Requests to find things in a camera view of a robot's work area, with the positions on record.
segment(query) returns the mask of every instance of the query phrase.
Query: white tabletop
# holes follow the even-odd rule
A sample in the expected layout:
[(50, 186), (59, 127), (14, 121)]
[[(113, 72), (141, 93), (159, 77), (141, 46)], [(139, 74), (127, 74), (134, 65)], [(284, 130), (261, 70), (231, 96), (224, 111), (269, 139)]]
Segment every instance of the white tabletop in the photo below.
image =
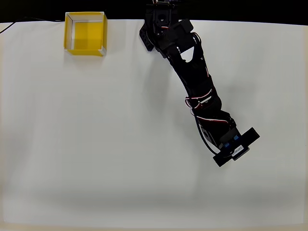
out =
[(223, 109), (261, 138), (217, 167), (142, 20), (109, 20), (107, 56), (63, 51), (63, 23), (3, 33), (4, 219), (124, 228), (303, 223), (303, 26), (193, 21)]

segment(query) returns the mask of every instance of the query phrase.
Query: black cable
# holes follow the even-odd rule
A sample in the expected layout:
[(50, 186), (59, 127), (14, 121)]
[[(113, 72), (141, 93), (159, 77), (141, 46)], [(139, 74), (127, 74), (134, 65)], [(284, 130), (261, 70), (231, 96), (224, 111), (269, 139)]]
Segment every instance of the black cable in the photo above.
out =
[(13, 26), (15, 23), (17, 23), (17, 22), (19, 22), (19, 21), (21, 21), (21, 20), (23, 20), (25, 18), (31, 18), (31, 19), (35, 19), (37, 21), (47, 21), (47, 22), (54, 22), (54, 23), (64, 22), (64, 20), (46, 20), (46, 19), (34, 18), (34, 17), (22, 17), (22, 18), (17, 19), (15, 22), (11, 23), (8, 27), (4, 28), (2, 31), (0, 31), (0, 34), (3, 33), (4, 31), (6, 31), (11, 26)]

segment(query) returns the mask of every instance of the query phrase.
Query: robotic arm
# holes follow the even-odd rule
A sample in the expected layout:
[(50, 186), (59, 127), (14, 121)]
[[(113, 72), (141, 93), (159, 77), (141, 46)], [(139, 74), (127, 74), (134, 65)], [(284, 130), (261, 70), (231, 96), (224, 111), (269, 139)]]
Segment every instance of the robotic arm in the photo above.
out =
[[(221, 100), (208, 72), (201, 39), (192, 33), (188, 19), (179, 22), (176, 4), (179, 0), (154, 0), (146, 7), (145, 23), (140, 37), (148, 51), (155, 48), (167, 58), (180, 77), (188, 97), (186, 105), (194, 116), (199, 133), (214, 160), (221, 167), (229, 160), (237, 160), (259, 138), (251, 128), (241, 135), (230, 114), (221, 110)], [(181, 53), (194, 47), (190, 62), (182, 59)], [(206, 140), (216, 146), (215, 153)]]

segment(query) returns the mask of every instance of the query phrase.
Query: yellow box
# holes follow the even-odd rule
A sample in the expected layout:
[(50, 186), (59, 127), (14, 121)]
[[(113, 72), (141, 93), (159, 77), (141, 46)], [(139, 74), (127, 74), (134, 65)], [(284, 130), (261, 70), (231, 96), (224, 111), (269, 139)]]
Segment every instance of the yellow box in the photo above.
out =
[(66, 13), (64, 50), (72, 55), (106, 55), (107, 27), (104, 12)]

